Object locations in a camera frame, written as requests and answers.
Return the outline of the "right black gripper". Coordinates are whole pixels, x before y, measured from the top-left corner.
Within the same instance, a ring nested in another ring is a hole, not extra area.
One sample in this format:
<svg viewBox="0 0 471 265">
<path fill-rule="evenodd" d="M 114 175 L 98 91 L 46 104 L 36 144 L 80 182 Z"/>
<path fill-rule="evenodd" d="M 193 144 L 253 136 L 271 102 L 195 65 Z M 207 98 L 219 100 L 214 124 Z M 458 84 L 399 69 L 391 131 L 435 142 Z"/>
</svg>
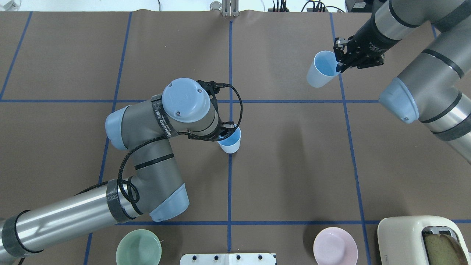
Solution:
<svg viewBox="0 0 471 265">
<path fill-rule="evenodd" d="M 355 36 L 334 39 L 336 72 L 343 73 L 353 67 L 364 69 L 384 65 L 385 37 L 372 35 L 367 39 L 360 40 Z"/>
</svg>

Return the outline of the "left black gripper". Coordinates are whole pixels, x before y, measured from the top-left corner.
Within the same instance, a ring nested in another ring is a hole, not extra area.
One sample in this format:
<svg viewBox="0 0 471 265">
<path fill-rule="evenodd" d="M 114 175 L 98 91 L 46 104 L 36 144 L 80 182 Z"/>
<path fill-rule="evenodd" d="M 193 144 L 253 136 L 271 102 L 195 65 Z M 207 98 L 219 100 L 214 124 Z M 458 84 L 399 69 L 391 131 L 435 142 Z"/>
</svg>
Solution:
<svg viewBox="0 0 471 265">
<path fill-rule="evenodd" d="M 196 81 L 210 98 L 210 112 L 212 118 L 209 126 L 202 131 L 187 131 L 188 139 L 201 140 L 208 142 L 217 142 L 229 138 L 236 130 L 235 122 L 223 122 L 219 116 L 218 102 L 216 95 L 222 88 L 234 89 L 232 84 L 218 83 L 214 81 L 205 82 L 203 80 Z"/>
</svg>

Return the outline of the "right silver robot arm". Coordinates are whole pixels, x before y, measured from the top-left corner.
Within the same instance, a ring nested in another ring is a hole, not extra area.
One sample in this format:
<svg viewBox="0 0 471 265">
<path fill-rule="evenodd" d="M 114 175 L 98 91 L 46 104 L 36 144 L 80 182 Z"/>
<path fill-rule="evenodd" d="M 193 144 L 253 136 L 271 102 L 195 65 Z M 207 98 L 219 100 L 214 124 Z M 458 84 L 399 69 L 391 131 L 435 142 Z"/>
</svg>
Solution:
<svg viewBox="0 0 471 265">
<path fill-rule="evenodd" d="M 348 39 L 335 38 L 336 70 L 376 67 L 404 37 L 430 22 L 439 31 L 379 96 L 404 123 L 416 120 L 470 161 L 470 98 L 454 84 L 470 71 L 469 0 L 387 0 Z"/>
</svg>

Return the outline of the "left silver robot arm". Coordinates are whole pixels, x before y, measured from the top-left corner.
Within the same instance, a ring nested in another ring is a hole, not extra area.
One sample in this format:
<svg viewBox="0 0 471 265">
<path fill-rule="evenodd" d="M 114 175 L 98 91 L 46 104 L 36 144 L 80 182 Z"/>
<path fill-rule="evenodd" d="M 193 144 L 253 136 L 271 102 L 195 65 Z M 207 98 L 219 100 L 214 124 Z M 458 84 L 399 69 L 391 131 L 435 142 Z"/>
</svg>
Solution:
<svg viewBox="0 0 471 265">
<path fill-rule="evenodd" d="M 107 137 L 127 151 L 117 178 L 1 221 L 1 264 L 143 214 L 161 222 L 183 213 L 190 201 L 169 140 L 186 135 L 217 142 L 232 136 L 241 120 L 221 121 L 216 94 L 222 88 L 234 90 L 231 84 L 178 78 L 161 94 L 109 114 Z"/>
</svg>

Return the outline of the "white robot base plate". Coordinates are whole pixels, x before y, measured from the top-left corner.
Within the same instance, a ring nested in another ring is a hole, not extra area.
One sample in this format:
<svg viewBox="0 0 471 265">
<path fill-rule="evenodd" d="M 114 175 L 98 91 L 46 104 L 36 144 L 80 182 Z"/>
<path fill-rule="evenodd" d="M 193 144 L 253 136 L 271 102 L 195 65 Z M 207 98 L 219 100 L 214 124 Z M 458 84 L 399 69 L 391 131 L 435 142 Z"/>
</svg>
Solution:
<svg viewBox="0 0 471 265">
<path fill-rule="evenodd" d="M 211 253 L 185 254 L 180 265 L 276 265 L 272 253 Z"/>
</svg>

